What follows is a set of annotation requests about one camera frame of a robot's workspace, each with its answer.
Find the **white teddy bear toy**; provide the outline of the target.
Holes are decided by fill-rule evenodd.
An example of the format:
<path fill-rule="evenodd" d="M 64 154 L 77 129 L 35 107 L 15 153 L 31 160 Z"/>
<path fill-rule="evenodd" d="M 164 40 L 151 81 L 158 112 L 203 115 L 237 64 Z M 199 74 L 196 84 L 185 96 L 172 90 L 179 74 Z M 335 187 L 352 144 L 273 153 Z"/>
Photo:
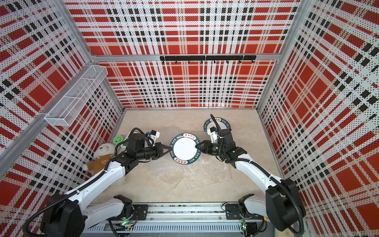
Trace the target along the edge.
<path fill-rule="evenodd" d="M 94 153 L 94 160 L 82 166 L 84 171 L 92 172 L 93 175 L 102 171 L 108 160 L 114 157 L 115 145 L 105 143 L 100 145 Z"/>

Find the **black hook rail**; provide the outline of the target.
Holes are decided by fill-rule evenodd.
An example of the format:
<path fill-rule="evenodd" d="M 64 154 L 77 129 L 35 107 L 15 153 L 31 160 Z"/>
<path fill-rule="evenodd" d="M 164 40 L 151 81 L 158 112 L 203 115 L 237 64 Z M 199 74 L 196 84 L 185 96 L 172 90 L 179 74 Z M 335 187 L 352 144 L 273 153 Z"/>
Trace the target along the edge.
<path fill-rule="evenodd" d="M 195 56 L 160 56 L 162 62 L 179 61 L 255 61 L 256 55 L 195 55 Z"/>

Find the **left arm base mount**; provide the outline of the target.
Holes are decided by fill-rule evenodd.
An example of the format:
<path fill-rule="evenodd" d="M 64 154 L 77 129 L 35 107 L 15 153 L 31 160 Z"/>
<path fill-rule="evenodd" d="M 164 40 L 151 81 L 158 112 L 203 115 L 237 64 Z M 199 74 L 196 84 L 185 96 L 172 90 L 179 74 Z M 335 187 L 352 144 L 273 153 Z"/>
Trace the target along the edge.
<path fill-rule="evenodd" d="M 145 221 L 147 218 L 149 206 L 147 204 L 133 204 L 131 215 L 127 218 L 128 221 Z"/>

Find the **grey rimmed plate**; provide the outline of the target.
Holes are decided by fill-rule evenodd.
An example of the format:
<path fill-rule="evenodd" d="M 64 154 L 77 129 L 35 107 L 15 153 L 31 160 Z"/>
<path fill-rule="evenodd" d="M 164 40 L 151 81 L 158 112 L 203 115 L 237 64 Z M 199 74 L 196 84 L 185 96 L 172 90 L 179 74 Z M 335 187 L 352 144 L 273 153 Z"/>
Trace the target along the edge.
<path fill-rule="evenodd" d="M 226 119 L 223 119 L 223 118 L 220 118 L 220 117 L 215 117 L 215 120 L 217 121 L 217 123 L 218 123 L 218 125 L 219 125 L 219 127 L 221 129 L 229 129 L 229 130 L 231 130 L 231 125 L 230 125 L 230 123 Z M 204 123 L 204 125 L 203 125 L 204 132 L 208 133 L 207 131 L 211 127 L 216 127 L 216 124 L 210 118 L 210 119 L 206 120 L 205 123 Z"/>
<path fill-rule="evenodd" d="M 178 134 L 170 143 L 170 156 L 178 164 L 193 164 L 201 156 L 201 151 L 196 148 L 199 144 L 200 139 L 191 133 Z"/>

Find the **bubble wrap of plate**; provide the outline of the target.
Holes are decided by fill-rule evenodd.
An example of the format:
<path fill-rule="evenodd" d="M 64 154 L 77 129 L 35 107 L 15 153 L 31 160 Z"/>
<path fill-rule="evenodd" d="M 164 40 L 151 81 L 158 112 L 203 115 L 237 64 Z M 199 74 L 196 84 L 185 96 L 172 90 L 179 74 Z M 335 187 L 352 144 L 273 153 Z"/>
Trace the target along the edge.
<path fill-rule="evenodd" d="M 181 133 L 191 133 L 207 140 L 207 134 L 201 131 L 185 131 L 176 126 L 164 127 L 158 141 L 170 146 L 172 139 Z M 170 153 L 148 163 L 148 171 L 153 178 L 159 179 L 172 187 L 184 181 L 188 190 L 222 183 L 232 179 L 230 168 L 218 161 L 216 157 L 201 152 L 200 158 L 193 164 L 181 165 L 172 160 Z"/>

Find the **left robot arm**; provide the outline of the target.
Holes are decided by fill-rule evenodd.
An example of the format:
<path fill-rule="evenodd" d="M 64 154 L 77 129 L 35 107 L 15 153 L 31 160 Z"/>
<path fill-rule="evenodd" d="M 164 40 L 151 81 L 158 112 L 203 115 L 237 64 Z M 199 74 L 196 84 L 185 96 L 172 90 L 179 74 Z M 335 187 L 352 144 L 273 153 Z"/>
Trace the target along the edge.
<path fill-rule="evenodd" d="M 157 142 L 156 131 L 143 133 L 134 128 L 128 137 L 116 144 L 114 156 L 107 161 L 101 172 L 63 195 L 56 193 L 46 207 L 31 215 L 22 228 L 24 235 L 37 236 L 29 226 L 42 215 L 41 237 L 79 237 L 82 232 L 103 220 L 127 214 L 132 201 L 118 195 L 108 202 L 88 209 L 88 205 L 105 189 L 121 179 L 140 163 L 155 161 L 172 151 L 172 147 Z"/>

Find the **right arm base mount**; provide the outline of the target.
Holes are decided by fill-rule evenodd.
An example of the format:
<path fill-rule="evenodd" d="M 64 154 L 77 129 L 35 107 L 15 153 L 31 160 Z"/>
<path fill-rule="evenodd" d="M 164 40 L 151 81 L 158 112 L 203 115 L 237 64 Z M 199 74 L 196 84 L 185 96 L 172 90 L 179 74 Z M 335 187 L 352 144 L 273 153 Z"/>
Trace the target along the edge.
<path fill-rule="evenodd" d="M 240 204 L 226 203 L 224 209 L 227 220 L 241 220 L 245 218 Z"/>

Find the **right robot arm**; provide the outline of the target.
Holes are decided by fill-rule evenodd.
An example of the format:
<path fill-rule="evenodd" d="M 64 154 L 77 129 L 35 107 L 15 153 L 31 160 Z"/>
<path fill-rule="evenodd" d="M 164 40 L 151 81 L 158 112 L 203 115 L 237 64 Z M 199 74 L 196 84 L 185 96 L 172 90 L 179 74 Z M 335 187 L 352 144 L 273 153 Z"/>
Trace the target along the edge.
<path fill-rule="evenodd" d="M 238 209 L 241 217 L 247 219 L 255 214 L 260 215 L 277 230 L 289 230 L 301 237 L 305 231 L 303 218 L 306 210 L 295 182 L 275 176 L 256 163 L 246 150 L 236 146 L 230 130 L 213 127 L 209 136 L 211 139 L 200 142 L 196 149 L 218 157 L 223 163 L 243 172 L 265 195 L 264 198 L 257 198 L 248 194 L 240 198 Z"/>

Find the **green round button toy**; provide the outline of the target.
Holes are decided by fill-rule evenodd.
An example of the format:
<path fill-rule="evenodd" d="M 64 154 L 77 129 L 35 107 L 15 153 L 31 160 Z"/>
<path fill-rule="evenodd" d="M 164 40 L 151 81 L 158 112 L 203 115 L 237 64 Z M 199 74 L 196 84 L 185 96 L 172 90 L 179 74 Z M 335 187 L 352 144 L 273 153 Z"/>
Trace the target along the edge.
<path fill-rule="evenodd" d="M 119 144 L 119 143 L 121 143 L 121 142 L 123 142 L 124 141 L 124 136 L 122 136 L 122 135 L 118 135 L 118 136 L 115 136 L 114 138 L 113 138 L 113 143 L 115 144 L 115 145 L 117 145 L 117 144 Z"/>

